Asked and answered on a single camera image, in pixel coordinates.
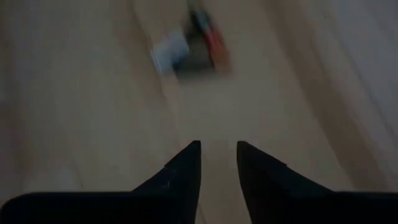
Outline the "red black AA battery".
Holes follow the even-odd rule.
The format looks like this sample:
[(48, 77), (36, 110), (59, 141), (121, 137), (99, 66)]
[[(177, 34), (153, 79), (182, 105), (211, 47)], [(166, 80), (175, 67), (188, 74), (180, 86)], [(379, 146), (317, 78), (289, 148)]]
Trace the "red black AA battery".
[(215, 70), (227, 73), (230, 70), (230, 56), (220, 30), (204, 9), (197, 10), (197, 21), (205, 38)]

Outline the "silver black AA battery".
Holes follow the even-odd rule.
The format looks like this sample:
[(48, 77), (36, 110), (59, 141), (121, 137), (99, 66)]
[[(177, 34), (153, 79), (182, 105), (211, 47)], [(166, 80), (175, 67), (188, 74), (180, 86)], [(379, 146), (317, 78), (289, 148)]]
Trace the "silver black AA battery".
[(173, 30), (168, 36), (155, 44), (150, 56), (157, 73), (164, 75), (173, 70), (173, 66), (190, 53), (190, 48), (183, 30)]

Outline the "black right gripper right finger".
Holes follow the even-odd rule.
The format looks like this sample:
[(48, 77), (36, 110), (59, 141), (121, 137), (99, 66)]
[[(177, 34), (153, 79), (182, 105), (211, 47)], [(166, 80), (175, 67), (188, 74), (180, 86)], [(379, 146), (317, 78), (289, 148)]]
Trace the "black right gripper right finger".
[(328, 189), (246, 141), (237, 163), (252, 224), (398, 224), (398, 193)]

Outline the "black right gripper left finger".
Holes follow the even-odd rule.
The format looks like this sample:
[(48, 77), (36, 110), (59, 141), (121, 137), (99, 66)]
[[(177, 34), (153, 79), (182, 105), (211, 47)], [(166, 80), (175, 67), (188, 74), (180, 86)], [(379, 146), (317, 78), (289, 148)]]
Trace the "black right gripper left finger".
[(24, 194), (0, 208), (0, 224), (195, 224), (200, 186), (192, 141), (132, 191)]

